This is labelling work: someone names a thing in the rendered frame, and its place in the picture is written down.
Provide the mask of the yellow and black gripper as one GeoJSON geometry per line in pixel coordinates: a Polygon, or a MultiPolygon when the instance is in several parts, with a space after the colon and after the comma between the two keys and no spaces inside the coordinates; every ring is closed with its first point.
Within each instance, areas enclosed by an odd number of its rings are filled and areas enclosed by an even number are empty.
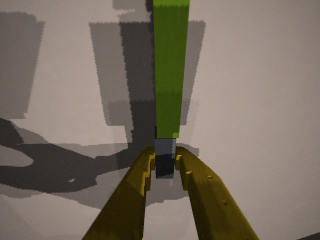
{"type": "MultiPolygon", "coordinates": [[[[155,147],[145,148],[82,240],[143,240],[146,191],[155,170],[155,147]]],[[[221,178],[184,147],[175,170],[188,190],[199,240],[259,240],[221,178]]]]}

